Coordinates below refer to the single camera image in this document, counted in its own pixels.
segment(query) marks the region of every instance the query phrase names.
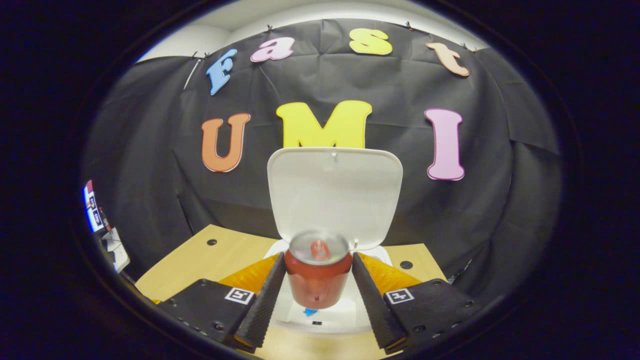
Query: yellow letter m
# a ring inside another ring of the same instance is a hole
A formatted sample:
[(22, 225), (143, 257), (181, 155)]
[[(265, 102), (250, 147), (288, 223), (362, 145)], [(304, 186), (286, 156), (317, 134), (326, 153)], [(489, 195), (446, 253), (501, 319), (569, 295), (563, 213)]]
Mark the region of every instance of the yellow letter m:
[(364, 128), (371, 105), (364, 101), (342, 101), (324, 125), (316, 120), (304, 102), (281, 105), (276, 115), (282, 118), (284, 147), (358, 147), (364, 148)]

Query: white lid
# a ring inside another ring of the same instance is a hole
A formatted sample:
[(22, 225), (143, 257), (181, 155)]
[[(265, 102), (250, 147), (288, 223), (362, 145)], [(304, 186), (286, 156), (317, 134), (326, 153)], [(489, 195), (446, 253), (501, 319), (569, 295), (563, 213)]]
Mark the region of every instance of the white lid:
[(354, 248), (385, 239), (396, 212), (402, 164), (387, 151), (342, 147), (288, 147), (267, 164), (271, 207), (288, 243), (308, 230), (342, 235)]

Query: red can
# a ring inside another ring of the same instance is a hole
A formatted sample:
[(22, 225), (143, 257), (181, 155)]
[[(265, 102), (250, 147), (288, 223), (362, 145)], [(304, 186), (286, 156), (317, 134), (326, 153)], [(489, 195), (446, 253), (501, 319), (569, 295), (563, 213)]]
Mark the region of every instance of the red can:
[(342, 295), (353, 257), (338, 234), (307, 231), (295, 236), (285, 253), (293, 299), (309, 309), (326, 309)]

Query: wooden table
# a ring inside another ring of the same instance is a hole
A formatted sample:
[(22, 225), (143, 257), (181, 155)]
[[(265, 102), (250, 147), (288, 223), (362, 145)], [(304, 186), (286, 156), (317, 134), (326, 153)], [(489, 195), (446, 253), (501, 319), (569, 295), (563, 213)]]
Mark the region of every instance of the wooden table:
[[(198, 279), (220, 279), (261, 260), (275, 239), (209, 225), (160, 260), (136, 287), (152, 300), (166, 300)], [(446, 280), (424, 244), (384, 247), (393, 266), (420, 281)], [(400, 267), (410, 261), (411, 269)], [(387, 357), (372, 331), (360, 334), (315, 334), (269, 326), (264, 345), (255, 355), (263, 359), (371, 360)]]

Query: black fabric backdrop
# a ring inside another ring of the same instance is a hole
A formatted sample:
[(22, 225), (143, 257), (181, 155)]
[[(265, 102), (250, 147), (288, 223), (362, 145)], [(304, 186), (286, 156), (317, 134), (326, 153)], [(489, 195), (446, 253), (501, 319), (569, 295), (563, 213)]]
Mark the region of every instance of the black fabric backdrop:
[[(393, 51), (356, 54), (349, 32), (379, 29)], [(252, 63), (259, 45), (296, 39), (283, 60)], [(460, 54), (469, 77), (449, 72), (428, 42)], [(235, 48), (229, 82), (214, 96), (205, 74)], [(321, 125), (341, 101), (372, 105), (365, 146), (395, 154), (404, 177), (383, 245), (425, 243), (446, 276), (472, 259), (455, 285), (482, 303), (508, 291), (540, 259), (557, 213), (562, 171), (550, 119), (526, 81), (492, 49), (477, 52), (421, 31), (373, 20), (316, 20), (262, 33), (207, 59), (136, 64), (114, 87), (88, 139), (85, 179), (117, 228), (137, 279), (208, 224), (280, 238), (266, 165), (282, 148), (276, 109), (305, 102)], [(427, 176), (433, 162), (428, 108), (463, 117), (460, 181)], [(249, 113), (243, 157), (231, 172), (202, 163), (201, 125), (222, 118), (218, 154), (228, 152), (229, 116)]]

